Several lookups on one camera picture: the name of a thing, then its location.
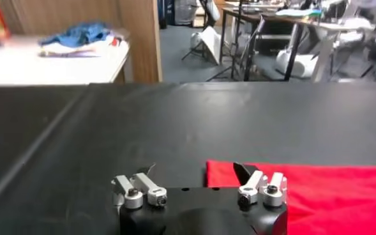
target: gray floor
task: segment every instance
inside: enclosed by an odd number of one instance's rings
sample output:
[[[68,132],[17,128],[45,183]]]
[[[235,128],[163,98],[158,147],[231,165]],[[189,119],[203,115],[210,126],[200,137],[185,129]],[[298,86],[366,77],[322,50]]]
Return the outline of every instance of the gray floor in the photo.
[[[223,70],[223,66],[217,66],[214,62],[194,55],[181,60],[189,52],[190,36],[199,31],[201,29],[184,26],[168,26],[167,29],[160,30],[164,82],[204,82]]]

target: tripod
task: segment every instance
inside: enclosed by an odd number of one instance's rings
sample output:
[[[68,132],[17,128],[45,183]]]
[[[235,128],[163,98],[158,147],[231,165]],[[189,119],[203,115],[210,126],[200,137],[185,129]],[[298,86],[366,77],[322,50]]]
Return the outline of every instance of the tripod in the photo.
[[[200,4],[202,5],[203,9],[204,9],[204,20],[203,20],[203,28],[202,28],[202,32],[205,31],[205,29],[208,27],[208,26],[211,26],[213,27],[214,24],[216,23],[215,19],[212,18],[211,14],[209,13],[209,10],[207,8],[207,2],[208,0],[200,0]],[[202,53],[201,55],[198,55],[196,54],[195,52],[199,49],[199,47],[202,47]],[[198,45],[196,45],[194,48],[191,48],[189,50],[188,53],[186,53],[181,60],[184,60],[186,59],[186,57],[188,57],[190,54],[194,55],[194,56],[201,56],[203,57],[204,59],[208,59],[205,55],[205,50],[206,50],[206,46],[204,45],[203,41],[201,40],[200,43],[198,43]]]
[[[219,73],[213,75],[211,78],[207,79],[206,82],[210,82],[213,79],[226,79],[226,78],[234,80],[234,81],[238,81],[237,79],[234,78],[235,73],[240,77],[240,73],[236,67],[236,57],[237,57],[237,49],[239,48],[238,40],[239,40],[240,21],[241,21],[242,12],[243,12],[242,5],[243,5],[243,0],[240,0],[239,1],[239,15],[237,16],[237,22],[236,22],[236,33],[234,35],[234,43],[232,43],[232,46],[235,46],[236,48],[234,50],[234,54],[230,53],[230,56],[232,58],[232,64],[229,67],[225,68],[224,70],[220,71]],[[219,77],[220,75],[224,74],[225,72],[229,70],[231,70],[230,77]]]

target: table leg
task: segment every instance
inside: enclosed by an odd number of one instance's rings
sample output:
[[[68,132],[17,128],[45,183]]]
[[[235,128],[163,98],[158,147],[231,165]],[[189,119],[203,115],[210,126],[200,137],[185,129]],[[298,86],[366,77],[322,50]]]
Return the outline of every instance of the table leg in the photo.
[[[296,32],[294,33],[294,38],[292,38],[292,46],[289,63],[287,64],[287,69],[285,70],[284,81],[289,81],[291,77],[292,67],[294,66],[294,61],[296,60],[296,55],[298,51],[298,46],[300,44],[301,35],[303,33],[303,28],[299,25],[295,25]]]
[[[250,66],[252,65],[252,61],[253,61],[253,55],[254,55],[254,44],[255,44],[255,39],[258,35],[254,35],[256,31],[256,25],[255,23],[252,23],[252,32],[250,33],[250,35],[252,36],[252,38],[250,38],[250,42],[249,42],[249,48],[248,48],[248,52],[247,52],[247,58],[246,58],[246,67],[244,68],[244,81],[247,82],[249,81],[249,77],[250,77]]]
[[[219,64],[222,63],[222,58],[223,58],[223,46],[225,45],[225,29],[226,29],[226,12],[223,11],[222,37],[221,37],[221,40],[220,40]]]
[[[336,38],[337,32],[328,31],[328,35],[324,38],[320,48],[320,54],[318,55],[317,63],[315,64],[313,75],[311,80],[313,82],[320,82],[324,70],[328,64],[328,58],[333,50],[333,44]]]

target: white table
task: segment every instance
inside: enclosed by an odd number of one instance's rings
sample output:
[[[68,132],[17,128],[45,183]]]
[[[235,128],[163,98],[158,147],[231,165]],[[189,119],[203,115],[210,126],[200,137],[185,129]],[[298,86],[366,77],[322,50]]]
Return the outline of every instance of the white table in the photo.
[[[130,51],[130,44],[122,41],[101,57],[39,57],[39,39],[12,36],[0,46],[0,86],[114,82]]]

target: wooden panel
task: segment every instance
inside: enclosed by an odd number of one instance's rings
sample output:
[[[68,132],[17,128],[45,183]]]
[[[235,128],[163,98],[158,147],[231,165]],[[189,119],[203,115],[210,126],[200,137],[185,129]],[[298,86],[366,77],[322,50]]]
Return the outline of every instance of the wooden panel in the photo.
[[[22,34],[23,29],[12,0],[0,0],[4,22],[12,34]]]
[[[135,82],[162,81],[158,7],[156,0],[117,0],[123,27],[131,34]]]
[[[114,0],[14,0],[25,34],[53,34],[80,22],[103,21],[121,27]]]

